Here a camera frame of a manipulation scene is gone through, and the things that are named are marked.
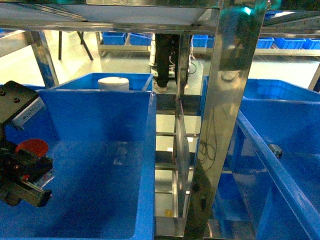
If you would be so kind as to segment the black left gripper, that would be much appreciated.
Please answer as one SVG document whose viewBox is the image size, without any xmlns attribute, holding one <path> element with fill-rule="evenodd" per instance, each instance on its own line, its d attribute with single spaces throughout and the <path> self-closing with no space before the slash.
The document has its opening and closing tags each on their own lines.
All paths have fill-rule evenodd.
<svg viewBox="0 0 320 240">
<path fill-rule="evenodd" d="M 25 201 L 41 208 L 47 205 L 52 196 L 45 176 L 53 169 L 53 159 L 38 157 L 35 153 L 21 149 L 18 152 L 2 147 L 0 149 L 0 200 L 15 207 Z"/>
</svg>

